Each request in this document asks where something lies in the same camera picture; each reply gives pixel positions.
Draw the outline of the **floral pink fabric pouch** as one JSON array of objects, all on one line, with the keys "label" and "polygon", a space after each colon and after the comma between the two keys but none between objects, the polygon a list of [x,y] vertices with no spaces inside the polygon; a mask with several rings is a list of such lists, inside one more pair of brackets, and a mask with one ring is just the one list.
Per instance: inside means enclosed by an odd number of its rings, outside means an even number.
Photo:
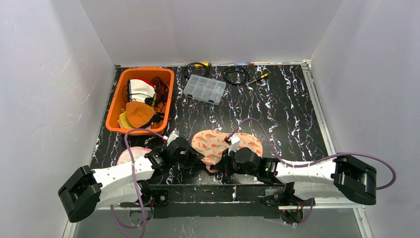
[{"label": "floral pink fabric pouch", "polygon": [[[239,149],[247,147],[258,156],[261,157],[263,155],[263,146],[257,137],[242,132],[235,135],[240,138]],[[210,167],[217,164],[222,158],[222,152],[229,148],[228,143],[224,141],[227,136],[228,133],[217,130],[202,130],[192,138],[191,145],[196,151],[205,156],[201,161],[206,165],[206,170],[209,173],[218,172],[218,170]]]}]

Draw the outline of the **orange bra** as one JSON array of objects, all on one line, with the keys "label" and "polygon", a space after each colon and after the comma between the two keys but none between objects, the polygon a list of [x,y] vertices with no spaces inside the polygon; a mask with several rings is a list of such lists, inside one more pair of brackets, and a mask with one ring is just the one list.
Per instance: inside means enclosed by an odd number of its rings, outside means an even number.
[{"label": "orange bra", "polygon": [[136,101],[126,104],[126,114],[134,128],[151,129],[164,119],[164,113],[157,113],[146,103]]}]

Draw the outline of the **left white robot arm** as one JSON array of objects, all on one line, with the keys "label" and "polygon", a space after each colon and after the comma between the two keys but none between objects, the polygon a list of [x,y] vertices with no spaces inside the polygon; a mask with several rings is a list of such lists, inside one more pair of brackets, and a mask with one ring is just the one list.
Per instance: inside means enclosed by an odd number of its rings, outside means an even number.
[{"label": "left white robot arm", "polygon": [[58,190],[58,196],[71,223],[80,222],[96,209],[110,205],[142,202],[147,206],[159,196],[147,180],[163,174],[174,164],[193,166],[204,157],[186,139],[178,137],[133,162],[105,169],[79,167]]}]

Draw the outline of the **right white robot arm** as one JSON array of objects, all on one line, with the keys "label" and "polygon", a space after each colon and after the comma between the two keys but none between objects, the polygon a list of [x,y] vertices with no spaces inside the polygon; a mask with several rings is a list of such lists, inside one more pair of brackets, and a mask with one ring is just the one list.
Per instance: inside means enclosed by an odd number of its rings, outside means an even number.
[{"label": "right white robot arm", "polygon": [[314,162],[279,161],[260,157],[249,148],[224,150],[211,169],[230,176],[251,175],[268,185],[290,185],[287,196],[299,200],[340,198],[362,204],[376,204],[376,169],[351,155],[339,155]]}]

